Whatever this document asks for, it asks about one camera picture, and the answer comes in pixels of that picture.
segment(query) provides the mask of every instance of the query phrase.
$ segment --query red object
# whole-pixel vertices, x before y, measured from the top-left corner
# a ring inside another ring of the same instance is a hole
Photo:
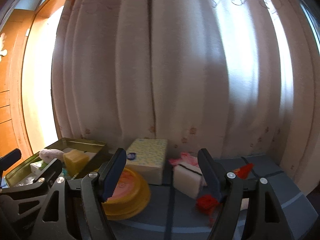
[[[196,207],[198,210],[206,215],[211,215],[216,206],[219,205],[217,199],[212,197],[210,194],[203,195],[197,199]]]
[[[252,168],[253,164],[249,163],[245,166],[233,170],[233,173],[235,173],[241,179],[246,179]],[[220,203],[217,201],[217,199],[212,197],[210,194],[203,195],[202,197],[197,199],[196,207],[198,208],[199,212],[209,216],[210,227],[212,227],[215,222],[215,220],[212,218],[212,213],[219,204]]]
[[[181,163],[181,162],[186,162],[186,163],[188,163],[188,164],[191,164],[192,166],[199,167],[198,158],[191,156],[190,153],[184,153],[184,152],[182,152],[179,159],[169,159],[169,163],[170,163],[173,167],[179,165],[179,163]]]
[[[246,179],[253,168],[253,164],[249,163],[245,166],[242,166],[238,169],[235,169],[233,172],[241,179]]]

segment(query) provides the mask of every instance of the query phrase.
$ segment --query black clamp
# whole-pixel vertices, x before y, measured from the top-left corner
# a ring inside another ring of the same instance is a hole
[[[101,202],[112,196],[125,164],[126,152],[118,149],[98,172],[70,181],[58,177],[42,204],[29,239],[42,239],[45,233],[47,240],[75,240],[82,235],[90,235],[92,240],[115,240]],[[77,197],[81,197],[82,203],[78,203]]]
[[[209,240],[232,240],[242,198],[249,198],[242,240],[294,239],[278,198],[267,179],[243,180],[233,172],[227,173],[206,149],[198,152],[198,163],[210,193],[223,204]]]
[[[2,182],[3,172],[14,165],[18,160],[21,159],[21,151],[19,149],[14,149],[7,155],[0,157],[0,188]]]

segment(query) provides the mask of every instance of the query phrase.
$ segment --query white box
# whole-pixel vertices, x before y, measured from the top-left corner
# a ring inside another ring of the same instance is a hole
[[[135,159],[127,159],[126,167],[138,172],[149,184],[162,184],[167,140],[135,139],[127,149],[127,155],[135,153]]]

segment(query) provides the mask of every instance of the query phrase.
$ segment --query yellow tissue box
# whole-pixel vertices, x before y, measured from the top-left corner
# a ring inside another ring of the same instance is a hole
[[[72,150],[63,155],[68,174],[73,177],[89,162],[89,156],[82,151]]]
[[[126,167],[138,172],[149,184],[162,184],[168,141],[135,139],[127,149]]]

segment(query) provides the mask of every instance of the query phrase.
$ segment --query white sponge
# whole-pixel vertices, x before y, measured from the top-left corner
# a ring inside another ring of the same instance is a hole
[[[196,199],[202,186],[202,174],[198,167],[180,163],[173,169],[173,186],[187,196]]]
[[[39,151],[39,157],[45,163],[50,163],[55,158],[63,162],[63,154],[63,151],[57,149],[42,149]]]

